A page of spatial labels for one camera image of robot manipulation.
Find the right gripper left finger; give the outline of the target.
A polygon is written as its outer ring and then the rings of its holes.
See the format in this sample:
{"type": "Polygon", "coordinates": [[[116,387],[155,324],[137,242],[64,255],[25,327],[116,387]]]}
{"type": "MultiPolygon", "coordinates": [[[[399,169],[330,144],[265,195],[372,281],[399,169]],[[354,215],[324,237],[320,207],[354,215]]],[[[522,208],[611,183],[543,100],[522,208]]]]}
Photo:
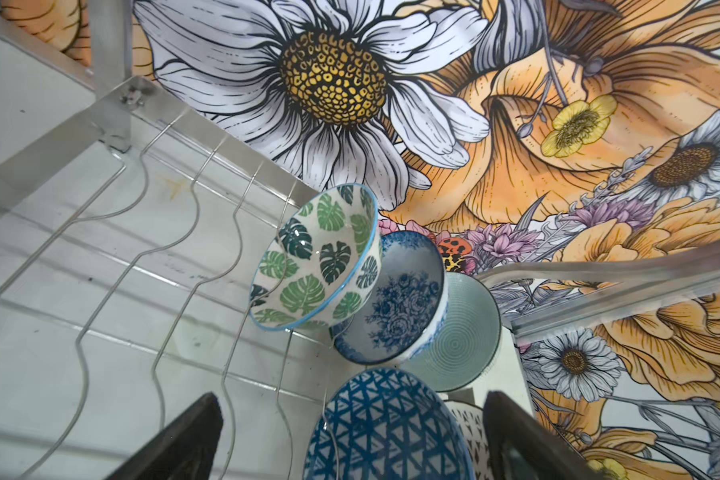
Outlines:
{"type": "Polygon", "coordinates": [[[222,428],[218,398],[205,393],[106,479],[209,479],[222,428]]]}

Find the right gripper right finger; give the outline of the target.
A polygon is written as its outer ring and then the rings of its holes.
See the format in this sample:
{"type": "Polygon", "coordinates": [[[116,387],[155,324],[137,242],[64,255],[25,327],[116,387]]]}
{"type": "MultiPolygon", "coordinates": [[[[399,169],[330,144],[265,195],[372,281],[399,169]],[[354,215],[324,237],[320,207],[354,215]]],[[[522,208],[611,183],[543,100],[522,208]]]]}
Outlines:
{"type": "Polygon", "coordinates": [[[488,393],[483,425],[495,479],[598,479],[600,474],[501,391],[488,393]]]}

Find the white maroon triangle bowl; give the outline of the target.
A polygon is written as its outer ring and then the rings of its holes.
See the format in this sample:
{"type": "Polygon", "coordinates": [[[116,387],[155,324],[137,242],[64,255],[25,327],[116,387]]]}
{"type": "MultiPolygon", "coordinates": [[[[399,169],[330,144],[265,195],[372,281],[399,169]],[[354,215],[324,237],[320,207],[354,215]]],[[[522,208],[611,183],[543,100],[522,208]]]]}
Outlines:
{"type": "Polygon", "coordinates": [[[455,400],[447,400],[445,405],[459,424],[472,459],[476,479],[493,480],[482,410],[474,405],[455,400]]]}

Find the mint green glazed bowl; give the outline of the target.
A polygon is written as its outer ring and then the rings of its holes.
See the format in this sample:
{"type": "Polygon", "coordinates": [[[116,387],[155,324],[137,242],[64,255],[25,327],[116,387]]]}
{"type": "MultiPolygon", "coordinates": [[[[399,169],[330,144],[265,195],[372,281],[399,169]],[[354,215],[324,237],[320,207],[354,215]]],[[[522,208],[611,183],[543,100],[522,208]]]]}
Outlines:
{"type": "Polygon", "coordinates": [[[444,320],[423,351],[400,368],[437,392],[459,390],[474,381],[495,356],[501,320],[493,295],[478,280],[447,273],[444,320]]]}

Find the blue triangle pattern bowl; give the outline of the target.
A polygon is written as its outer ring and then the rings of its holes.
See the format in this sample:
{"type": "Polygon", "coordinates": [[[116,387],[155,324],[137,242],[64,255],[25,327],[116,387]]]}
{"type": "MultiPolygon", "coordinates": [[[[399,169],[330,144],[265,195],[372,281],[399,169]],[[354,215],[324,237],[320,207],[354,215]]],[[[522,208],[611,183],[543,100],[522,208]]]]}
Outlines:
{"type": "Polygon", "coordinates": [[[437,393],[403,370],[350,378],[326,402],[304,479],[473,479],[461,429],[437,393]]]}

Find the blue floral porcelain bowl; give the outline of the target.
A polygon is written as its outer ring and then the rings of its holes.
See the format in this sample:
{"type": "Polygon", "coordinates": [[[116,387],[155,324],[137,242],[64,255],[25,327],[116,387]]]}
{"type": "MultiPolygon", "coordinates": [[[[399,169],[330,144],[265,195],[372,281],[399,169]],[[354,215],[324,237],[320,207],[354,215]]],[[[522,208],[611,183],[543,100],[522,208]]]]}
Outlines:
{"type": "Polygon", "coordinates": [[[446,269],[436,245],[415,231],[381,240],[379,279],[368,302],[330,329],[335,350],[364,366],[398,366],[422,353],[442,328],[446,269]]]}

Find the green leaf pattern bowl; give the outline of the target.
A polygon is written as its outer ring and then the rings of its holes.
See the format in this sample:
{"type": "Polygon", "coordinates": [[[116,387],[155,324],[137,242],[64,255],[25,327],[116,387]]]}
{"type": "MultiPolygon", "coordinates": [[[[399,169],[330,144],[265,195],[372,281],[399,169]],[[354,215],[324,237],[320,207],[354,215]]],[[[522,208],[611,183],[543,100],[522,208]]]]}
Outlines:
{"type": "Polygon", "coordinates": [[[369,300],[381,272],[378,201],[362,184],[333,187],[304,204],[257,266],[249,315],[263,330],[330,328],[369,300]]]}

